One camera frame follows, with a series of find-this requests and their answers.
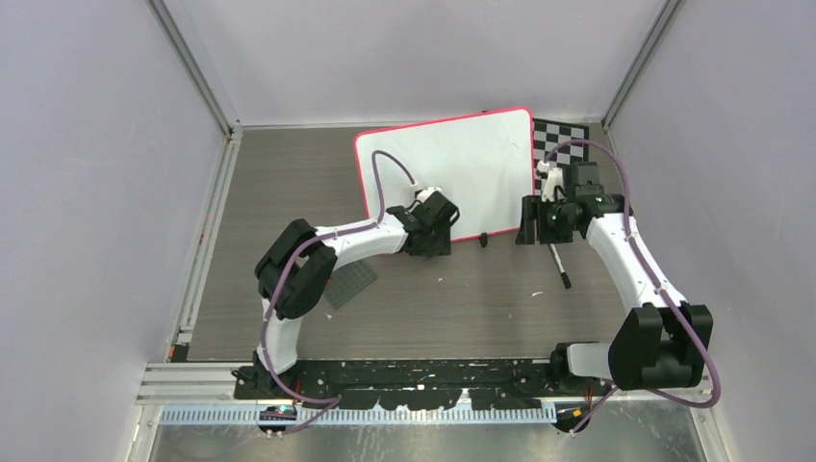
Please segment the white board with pink frame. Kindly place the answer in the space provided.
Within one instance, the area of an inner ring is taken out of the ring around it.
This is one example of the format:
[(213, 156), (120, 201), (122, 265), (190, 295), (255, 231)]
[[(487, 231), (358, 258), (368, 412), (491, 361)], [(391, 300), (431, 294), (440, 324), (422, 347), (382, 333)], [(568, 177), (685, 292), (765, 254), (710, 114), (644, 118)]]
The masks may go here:
[(532, 131), (531, 112), (517, 107), (358, 134), (353, 149), (367, 215), (438, 187), (460, 212), (454, 241), (518, 230), (522, 200), (534, 192)]

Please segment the white marker pen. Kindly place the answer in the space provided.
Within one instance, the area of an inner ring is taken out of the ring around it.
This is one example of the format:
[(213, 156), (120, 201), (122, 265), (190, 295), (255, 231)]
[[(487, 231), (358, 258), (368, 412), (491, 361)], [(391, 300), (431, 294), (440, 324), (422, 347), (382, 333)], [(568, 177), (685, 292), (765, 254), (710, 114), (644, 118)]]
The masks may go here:
[(571, 281), (570, 276), (568, 275), (568, 273), (566, 271), (566, 268), (565, 268), (565, 266), (563, 264), (562, 258), (560, 256), (556, 246), (554, 244), (550, 244), (548, 246), (548, 249), (549, 249), (550, 254), (551, 254), (552, 258), (553, 258), (553, 261), (554, 261), (554, 263), (555, 263), (555, 265), (556, 265), (556, 267), (557, 267), (557, 269), (559, 271), (559, 274), (560, 274), (560, 277), (561, 277), (562, 284), (563, 284), (564, 288), (566, 290), (570, 289), (573, 286), (572, 281)]

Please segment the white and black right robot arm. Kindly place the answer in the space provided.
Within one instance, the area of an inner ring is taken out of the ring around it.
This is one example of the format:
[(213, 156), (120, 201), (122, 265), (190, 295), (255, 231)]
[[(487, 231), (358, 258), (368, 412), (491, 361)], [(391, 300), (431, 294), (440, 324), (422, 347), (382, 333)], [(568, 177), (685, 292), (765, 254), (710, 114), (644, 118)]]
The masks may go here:
[(542, 188), (523, 198), (517, 244), (569, 244), (580, 235), (601, 258), (626, 311), (611, 342), (556, 346), (552, 388), (573, 395), (588, 377), (625, 391), (699, 385), (712, 315), (668, 281), (639, 236), (626, 196), (605, 191), (594, 162), (541, 161), (535, 175)]

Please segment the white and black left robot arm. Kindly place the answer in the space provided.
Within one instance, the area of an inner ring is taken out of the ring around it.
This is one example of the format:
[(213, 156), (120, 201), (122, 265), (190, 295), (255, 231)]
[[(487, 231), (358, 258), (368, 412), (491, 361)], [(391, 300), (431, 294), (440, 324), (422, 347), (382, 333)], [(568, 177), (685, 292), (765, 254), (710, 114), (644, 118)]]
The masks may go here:
[(272, 398), (293, 390), (301, 319), (318, 304), (336, 270), (379, 255), (447, 256), (459, 218), (458, 207), (430, 189), (374, 219), (339, 226), (292, 221), (254, 269), (263, 310), (256, 348), (260, 388)]

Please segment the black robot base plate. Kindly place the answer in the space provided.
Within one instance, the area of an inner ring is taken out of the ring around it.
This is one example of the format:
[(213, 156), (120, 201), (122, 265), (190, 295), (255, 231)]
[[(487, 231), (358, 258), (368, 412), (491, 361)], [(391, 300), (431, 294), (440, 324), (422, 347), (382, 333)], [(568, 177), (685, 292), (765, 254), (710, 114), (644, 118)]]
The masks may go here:
[(530, 409), (539, 398), (585, 404), (611, 388), (547, 359), (299, 360), (277, 379), (254, 361), (231, 374), (236, 399), (292, 398), (315, 410), (449, 410), (463, 398), (475, 410)]

